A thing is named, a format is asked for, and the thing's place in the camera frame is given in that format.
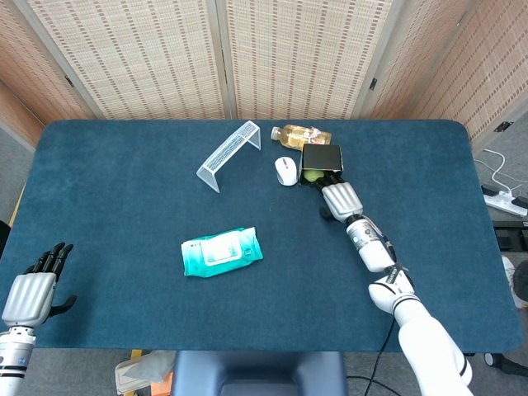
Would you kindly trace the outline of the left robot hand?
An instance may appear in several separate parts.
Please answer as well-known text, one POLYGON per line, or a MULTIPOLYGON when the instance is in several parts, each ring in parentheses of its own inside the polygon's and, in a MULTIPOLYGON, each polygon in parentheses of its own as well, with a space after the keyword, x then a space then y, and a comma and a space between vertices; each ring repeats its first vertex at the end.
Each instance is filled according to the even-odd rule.
POLYGON ((2 312, 2 321, 9 328, 37 328, 75 305, 76 295, 70 295, 60 305, 53 305, 56 286, 72 250, 73 244, 58 243, 15 278, 2 312))

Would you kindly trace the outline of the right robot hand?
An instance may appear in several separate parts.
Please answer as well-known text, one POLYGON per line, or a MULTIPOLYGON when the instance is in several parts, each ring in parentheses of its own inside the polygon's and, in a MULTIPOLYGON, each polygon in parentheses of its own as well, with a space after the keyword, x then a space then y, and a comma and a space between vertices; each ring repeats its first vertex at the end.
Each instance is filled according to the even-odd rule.
POLYGON ((325 220, 346 223, 349 218, 363 214, 363 204, 348 181, 334 173, 326 173, 321 185, 326 205, 319 209, 319 213, 325 220))

